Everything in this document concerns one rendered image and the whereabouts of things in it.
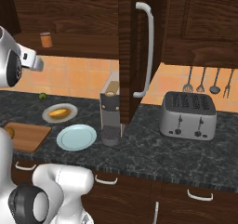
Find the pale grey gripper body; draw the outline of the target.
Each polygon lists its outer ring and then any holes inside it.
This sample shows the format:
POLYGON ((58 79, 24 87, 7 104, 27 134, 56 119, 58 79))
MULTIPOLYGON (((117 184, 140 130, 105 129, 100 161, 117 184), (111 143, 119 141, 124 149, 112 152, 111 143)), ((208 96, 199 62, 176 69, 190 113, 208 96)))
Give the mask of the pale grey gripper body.
POLYGON ((43 60, 40 57, 36 56, 33 65, 31 66, 31 70, 41 72, 43 69, 44 69, 43 60))

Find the light blue plate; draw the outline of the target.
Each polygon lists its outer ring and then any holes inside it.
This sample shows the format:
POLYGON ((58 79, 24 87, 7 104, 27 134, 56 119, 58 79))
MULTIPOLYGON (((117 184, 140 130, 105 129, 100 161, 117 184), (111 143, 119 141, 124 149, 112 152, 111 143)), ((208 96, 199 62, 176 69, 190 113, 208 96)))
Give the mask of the light blue plate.
POLYGON ((65 151, 78 152, 91 146, 97 138, 96 130, 89 125, 70 125, 57 135, 57 144, 65 151))

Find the grey coffee machine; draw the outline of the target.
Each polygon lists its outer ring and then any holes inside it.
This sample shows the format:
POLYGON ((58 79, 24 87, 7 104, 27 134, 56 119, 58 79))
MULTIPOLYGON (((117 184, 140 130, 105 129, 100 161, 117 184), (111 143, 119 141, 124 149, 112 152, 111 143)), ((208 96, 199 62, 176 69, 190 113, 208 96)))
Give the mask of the grey coffee machine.
POLYGON ((119 72, 112 72, 99 93, 101 139, 115 146, 121 137, 119 72))

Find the wooden cutting board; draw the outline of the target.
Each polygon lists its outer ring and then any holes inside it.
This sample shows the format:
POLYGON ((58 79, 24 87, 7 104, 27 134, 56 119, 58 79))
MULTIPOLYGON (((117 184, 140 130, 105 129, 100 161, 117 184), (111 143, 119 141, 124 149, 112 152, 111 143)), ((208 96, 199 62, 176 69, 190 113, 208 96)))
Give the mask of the wooden cutting board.
POLYGON ((4 129, 9 128, 14 130, 13 148, 22 152, 35 152, 52 130, 49 126, 13 122, 4 126, 4 129))

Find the dark wood open cabinet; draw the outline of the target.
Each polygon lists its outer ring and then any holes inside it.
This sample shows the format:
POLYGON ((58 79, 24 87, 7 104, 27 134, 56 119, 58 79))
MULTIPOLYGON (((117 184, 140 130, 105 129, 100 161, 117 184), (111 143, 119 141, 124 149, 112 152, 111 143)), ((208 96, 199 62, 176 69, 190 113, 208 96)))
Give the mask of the dark wood open cabinet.
POLYGON ((0 25, 40 55, 119 58, 118 0, 0 0, 0 25))

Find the grey plate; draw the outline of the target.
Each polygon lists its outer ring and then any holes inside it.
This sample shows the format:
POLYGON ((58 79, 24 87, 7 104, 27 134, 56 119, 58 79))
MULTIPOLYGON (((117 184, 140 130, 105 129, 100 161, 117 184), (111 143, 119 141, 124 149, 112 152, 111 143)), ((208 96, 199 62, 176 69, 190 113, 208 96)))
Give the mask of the grey plate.
POLYGON ((78 109, 71 103, 59 103, 46 108, 42 113, 42 118, 48 123, 57 124, 70 121, 71 119, 77 116, 77 113, 78 109), (52 111, 55 111, 56 109, 70 109, 71 113, 63 118, 58 119, 49 117, 48 114, 52 111))

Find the hanging meat fork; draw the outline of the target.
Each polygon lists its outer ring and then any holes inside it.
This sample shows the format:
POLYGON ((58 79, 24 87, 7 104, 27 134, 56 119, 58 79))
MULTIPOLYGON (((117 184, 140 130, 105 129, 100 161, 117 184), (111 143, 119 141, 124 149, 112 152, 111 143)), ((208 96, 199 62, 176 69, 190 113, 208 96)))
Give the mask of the hanging meat fork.
POLYGON ((231 74, 230 74, 228 83, 226 84, 225 89, 224 89, 224 92, 223 92, 223 98, 225 98, 225 97, 228 98, 229 95, 230 95, 231 79, 232 79, 232 76, 233 76, 234 71, 235 71, 235 69, 231 69, 231 74))

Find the dark wood closed cabinet door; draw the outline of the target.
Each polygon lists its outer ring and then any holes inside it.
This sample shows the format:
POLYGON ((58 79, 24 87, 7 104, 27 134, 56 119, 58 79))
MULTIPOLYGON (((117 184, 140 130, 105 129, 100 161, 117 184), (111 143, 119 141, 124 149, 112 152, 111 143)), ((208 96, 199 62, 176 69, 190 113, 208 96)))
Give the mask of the dark wood closed cabinet door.
POLYGON ((238 69, 238 0, 167 0, 163 62, 238 69))

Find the silver four-slot toaster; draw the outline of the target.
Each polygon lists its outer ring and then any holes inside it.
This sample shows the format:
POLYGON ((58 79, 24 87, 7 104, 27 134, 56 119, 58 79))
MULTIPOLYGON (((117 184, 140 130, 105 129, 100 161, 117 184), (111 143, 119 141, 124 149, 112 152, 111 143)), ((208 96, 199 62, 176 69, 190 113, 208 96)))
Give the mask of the silver four-slot toaster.
POLYGON ((169 91, 159 118, 160 132, 168 137, 211 140, 215 136, 217 111, 206 94, 169 91))

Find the hanging slotted spatula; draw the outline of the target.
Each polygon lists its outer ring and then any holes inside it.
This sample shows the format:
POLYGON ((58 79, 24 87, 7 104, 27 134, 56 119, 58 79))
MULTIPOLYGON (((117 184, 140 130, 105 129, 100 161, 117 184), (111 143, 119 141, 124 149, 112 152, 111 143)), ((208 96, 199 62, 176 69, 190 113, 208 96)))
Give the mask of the hanging slotted spatula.
POLYGON ((192 67, 190 67, 188 82, 182 89, 183 92, 186 92, 186 93, 192 93, 193 92, 193 87, 192 87, 192 84, 191 84, 191 78, 192 78, 192 67))

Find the hanging small slotted turner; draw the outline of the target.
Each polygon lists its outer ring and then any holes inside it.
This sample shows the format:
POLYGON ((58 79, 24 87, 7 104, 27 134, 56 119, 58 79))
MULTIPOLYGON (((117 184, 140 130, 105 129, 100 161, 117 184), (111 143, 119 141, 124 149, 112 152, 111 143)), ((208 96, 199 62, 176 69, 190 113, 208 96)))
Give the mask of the hanging small slotted turner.
POLYGON ((203 74, 202 74, 200 85, 198 85, 198 87, 196 88, 196 91, 198 93, 204 93, 205 92, 205 88, 204 88, 204 85, 203 85, 204 79, 205 79, 205 71, 206 71, 206 67, 203 68, 203 74))

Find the golden croissant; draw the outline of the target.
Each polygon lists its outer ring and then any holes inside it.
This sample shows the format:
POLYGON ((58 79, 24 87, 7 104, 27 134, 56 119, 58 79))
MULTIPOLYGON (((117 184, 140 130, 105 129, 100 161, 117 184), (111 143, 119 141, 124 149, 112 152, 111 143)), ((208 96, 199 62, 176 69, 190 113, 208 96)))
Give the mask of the golden croissant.
POLYGON ((71 113, 70 109, 56 109, 48 114, 51 118, 63 118, 71 113))

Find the dark wood open cabinet door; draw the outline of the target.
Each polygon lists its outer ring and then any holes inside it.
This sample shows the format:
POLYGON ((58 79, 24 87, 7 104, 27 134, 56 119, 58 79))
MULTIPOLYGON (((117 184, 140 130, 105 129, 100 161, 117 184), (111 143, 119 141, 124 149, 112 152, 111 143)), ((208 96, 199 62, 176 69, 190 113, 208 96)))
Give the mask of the dark wood open cabinet door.
POLYGON ((166 0, 119 0, 120 122, 125 125, 147 92, 149 13, 154 28, 151 82, 162 60, 166 0))

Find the dark wood drawer front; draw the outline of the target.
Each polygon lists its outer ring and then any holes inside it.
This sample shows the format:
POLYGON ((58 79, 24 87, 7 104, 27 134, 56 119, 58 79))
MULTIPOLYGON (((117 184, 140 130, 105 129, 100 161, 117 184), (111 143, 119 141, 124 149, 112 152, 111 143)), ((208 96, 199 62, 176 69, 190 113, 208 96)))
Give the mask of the dark wood drawer front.
POLYGON ((207 188, 193 187, 185 184, 176 184, 165 182, 163 187, 163 195, 166 198, 177 199, 187 203, 196 203, 208 206, 218 206, 225 208, 238 206, 238 194, 226 191, 216 191, 207 188), (187 189, 190 193, 200 197, 209 197, 211 193, 214 194, 212 202, 201 202, 193 200, 187 195, 187 189))
POLYGON ((32 175, 33 171, 22 171, 15 168, 15 163, 19 161, 19 165, 23 167, 32 167, 33 165, 41 165, 42 162, 26 160, 26 159, 18 159, 14 158, 11 166, 11 177, 15 184, 20 184, 21 182, 26 182, 28 184, 32 184, 32 175))
POLYGON ((138 198, 150 198, 158 200, 163 196, 163 183, 147 178, 136 178, 109 172, 94 171, 99 179, 114 181, 115 185, 103 185, 94 181, 94 186, 89 193, 100 198, 112 198, 114 200, 132 201, 138 198))

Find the orange jam jar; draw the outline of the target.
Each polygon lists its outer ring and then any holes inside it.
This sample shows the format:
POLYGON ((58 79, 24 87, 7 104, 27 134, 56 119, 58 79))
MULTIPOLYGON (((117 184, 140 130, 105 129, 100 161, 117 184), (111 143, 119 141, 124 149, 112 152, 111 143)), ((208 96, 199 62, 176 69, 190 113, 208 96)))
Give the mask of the orange jam jar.
POLYGON ((40 33, 42 47, 52 47, 51 33, 40 33))

